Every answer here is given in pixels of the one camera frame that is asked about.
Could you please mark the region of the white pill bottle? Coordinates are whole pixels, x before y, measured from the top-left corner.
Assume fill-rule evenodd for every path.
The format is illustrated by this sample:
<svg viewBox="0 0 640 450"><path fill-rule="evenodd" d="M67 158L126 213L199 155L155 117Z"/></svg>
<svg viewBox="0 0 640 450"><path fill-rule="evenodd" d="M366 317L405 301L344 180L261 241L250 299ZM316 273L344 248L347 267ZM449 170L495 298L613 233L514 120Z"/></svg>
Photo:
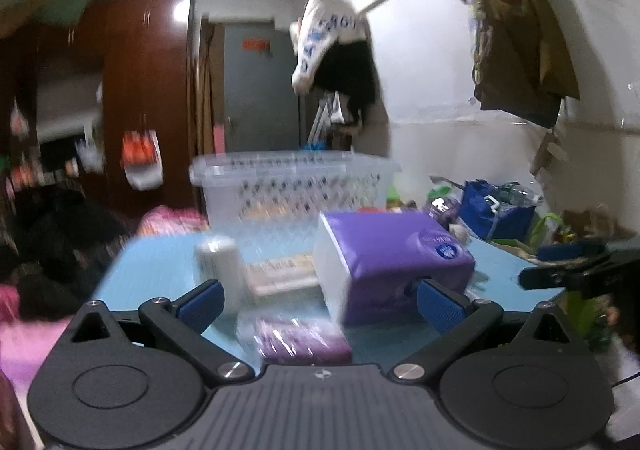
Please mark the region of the white pill bottle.
<svg viewBox="0 0 640 450"><path fill-rule="evenodd" d="M224 289L224 316L239 314L247 304L245 263L235 241L226 236L205 238L194 248L201 281L218 280Z"/></svg>

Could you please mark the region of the orange white medicine box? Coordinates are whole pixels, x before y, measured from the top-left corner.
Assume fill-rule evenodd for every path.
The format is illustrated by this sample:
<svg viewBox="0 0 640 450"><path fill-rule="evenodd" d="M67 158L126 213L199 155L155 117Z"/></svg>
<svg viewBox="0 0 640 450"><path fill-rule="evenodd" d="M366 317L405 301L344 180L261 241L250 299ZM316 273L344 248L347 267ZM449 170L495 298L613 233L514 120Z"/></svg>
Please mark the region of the orange white medicine box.
<svg viewBox="0 0 640 450"><path fill-rule="evenodd" d="M247 264L245 277L255 299L314 289L319 285L310 253Z"/></svg>

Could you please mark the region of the purple medicine box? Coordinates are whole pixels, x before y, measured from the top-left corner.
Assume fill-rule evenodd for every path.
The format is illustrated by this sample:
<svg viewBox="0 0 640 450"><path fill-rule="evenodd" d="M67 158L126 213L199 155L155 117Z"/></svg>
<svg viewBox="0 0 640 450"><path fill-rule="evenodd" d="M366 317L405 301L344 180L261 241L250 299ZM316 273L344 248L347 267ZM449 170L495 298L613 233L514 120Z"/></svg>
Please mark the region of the purple medicine box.
<svg viewBox="0 0 640 450"><path fill-rule="evenodd" d="M262 364L339 366L352 362L342 329L326 318L259 314L243 317L236 336Z"/></svg>

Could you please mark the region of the purple tissue pack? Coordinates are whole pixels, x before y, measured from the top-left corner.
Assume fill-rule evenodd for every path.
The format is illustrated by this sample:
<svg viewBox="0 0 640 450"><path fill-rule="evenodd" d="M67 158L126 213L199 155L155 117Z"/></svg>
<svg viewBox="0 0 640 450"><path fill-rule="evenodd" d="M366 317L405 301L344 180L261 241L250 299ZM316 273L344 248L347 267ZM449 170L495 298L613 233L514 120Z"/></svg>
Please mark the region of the purple tissue pack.
<svg viewBox="0 0 640 450"><path fill-rule="evenodd" d="M475 269L469 249L422 212L322 214L312 260L329 316L343 327L410 314L423 279L462 293Z"/></svg>

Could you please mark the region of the blue shopping bag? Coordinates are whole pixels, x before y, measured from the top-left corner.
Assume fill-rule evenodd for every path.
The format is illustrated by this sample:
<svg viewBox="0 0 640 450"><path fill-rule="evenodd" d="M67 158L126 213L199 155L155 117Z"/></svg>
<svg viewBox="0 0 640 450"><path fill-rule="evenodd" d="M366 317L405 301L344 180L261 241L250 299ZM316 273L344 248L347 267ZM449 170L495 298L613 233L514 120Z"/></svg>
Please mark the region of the blue shopping bag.
<svg viewBox="0 0 640 450"><path fill-rule="evenodd" d="M459 217L480 239L524 241L540 200L517 181L466 181Z"/></svg>

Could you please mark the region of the pink floral bedding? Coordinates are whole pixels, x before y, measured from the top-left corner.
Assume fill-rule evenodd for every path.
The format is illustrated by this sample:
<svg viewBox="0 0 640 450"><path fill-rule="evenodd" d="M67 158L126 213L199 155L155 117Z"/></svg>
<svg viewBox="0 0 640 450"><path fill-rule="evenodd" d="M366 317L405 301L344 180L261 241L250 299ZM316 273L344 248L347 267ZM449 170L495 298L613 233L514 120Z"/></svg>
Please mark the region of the pink floral bedding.
<svg viewBox="0 0 640 450"><path fill-rule="evenodd" d="M207 218L194 209L154 207L145 213L138 225L138 237L181 236L204 233L209 229Z"/></svg>

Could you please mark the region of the purple snack bag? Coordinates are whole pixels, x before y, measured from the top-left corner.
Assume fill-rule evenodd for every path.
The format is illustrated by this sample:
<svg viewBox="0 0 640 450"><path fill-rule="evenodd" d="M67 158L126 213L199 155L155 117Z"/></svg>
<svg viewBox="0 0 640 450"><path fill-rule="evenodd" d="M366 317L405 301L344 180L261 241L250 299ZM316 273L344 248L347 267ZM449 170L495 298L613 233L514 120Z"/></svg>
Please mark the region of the purple snack bag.
<svg viewBox="0 0 640 450"><path fill-rule="evenodd" d="M460 205L460 201L451 196L428 197L424 212L448 230L458 220Z"/></svg>

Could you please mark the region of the clear plastic basket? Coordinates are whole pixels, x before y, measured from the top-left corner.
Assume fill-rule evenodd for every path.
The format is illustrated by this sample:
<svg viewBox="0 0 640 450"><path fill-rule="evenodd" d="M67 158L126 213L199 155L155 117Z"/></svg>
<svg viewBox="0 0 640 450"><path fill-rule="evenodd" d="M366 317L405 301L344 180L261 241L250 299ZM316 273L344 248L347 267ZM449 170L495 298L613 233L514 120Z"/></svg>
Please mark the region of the clear plastic basket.
<svg viewBox="0 0 640 450"><path fill-rule="evenodd" d="M229 237L316 225L324 212L385 207L400 165L349 151L201 155L190 166L210 228Z"/></svg>

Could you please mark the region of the red white hanging bag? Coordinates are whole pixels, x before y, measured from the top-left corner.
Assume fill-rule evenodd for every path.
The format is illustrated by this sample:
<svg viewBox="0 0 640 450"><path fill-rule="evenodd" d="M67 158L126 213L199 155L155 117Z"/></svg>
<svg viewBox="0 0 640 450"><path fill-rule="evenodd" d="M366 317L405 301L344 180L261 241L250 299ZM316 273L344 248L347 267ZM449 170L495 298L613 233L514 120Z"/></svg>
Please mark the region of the red white hanging bag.
<svg viewBox="0 0 640 450"><path fill-rule="evenodd" d="M159 189L164 168L156 132L127 131L122 137L122 168L129 186L137 191Z"/></svg>

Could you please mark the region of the brown hanging bag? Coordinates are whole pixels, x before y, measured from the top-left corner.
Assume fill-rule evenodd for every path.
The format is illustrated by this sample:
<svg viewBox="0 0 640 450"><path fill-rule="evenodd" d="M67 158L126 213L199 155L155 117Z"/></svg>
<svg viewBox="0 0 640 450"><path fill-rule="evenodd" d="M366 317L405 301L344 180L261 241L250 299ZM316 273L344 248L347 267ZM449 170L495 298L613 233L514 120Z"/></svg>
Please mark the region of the brown hanging bag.
<svg viewBox="0 0 640 450"><path fill-rule="evenodd" d="M562 100L580 97L570 52L548 0L476 0L474 96L551 129Z"/></svg>

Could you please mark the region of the grey door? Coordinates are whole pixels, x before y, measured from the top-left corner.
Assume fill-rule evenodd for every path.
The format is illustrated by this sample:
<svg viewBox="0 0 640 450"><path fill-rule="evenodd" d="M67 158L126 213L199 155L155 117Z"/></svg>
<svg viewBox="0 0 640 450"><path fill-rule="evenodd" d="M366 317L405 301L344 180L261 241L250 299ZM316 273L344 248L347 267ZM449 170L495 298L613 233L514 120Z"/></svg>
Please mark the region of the grey door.
<svg viewBox="0 0 640 450"><path fill-rule="evenodd" d="M229 152L299 148L299 104L287 33L270 24L224 26L224 132Z"/></svg>

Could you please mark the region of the red brown wardrobe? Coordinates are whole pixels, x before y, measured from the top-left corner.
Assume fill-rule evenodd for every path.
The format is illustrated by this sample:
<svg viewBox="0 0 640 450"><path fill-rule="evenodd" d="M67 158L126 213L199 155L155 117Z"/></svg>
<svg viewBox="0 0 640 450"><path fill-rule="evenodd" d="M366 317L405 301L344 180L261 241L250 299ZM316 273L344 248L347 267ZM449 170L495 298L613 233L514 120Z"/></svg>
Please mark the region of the red brown wardrobe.
<svg viewBox="0 0 640 450"><path fill-rule="evenodd" d="M102 72L101 175L81 177L89 198L140 216L158 205L190 207L191 161L188 55L192 0L111 0L92 3L75 27L29 29L38 65L65 58ZM122 164L128 132L152 129L160 143L164 179L157 189L134 190Z"/></svg>

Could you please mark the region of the white black hanging jacket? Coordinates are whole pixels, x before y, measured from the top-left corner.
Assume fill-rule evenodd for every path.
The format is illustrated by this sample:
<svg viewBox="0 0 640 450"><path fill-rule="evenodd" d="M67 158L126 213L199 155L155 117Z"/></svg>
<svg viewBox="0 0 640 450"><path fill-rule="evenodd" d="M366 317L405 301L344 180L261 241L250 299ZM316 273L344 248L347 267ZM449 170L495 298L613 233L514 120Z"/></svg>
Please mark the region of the white black hanging jacket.
<svg viewBox="0 0 640 450"><path fill-rule="evenodd" d="M337 92L358 108L375 102L376 77L366 22L349 0L308 0L290 25L295 94Z"/></svg>

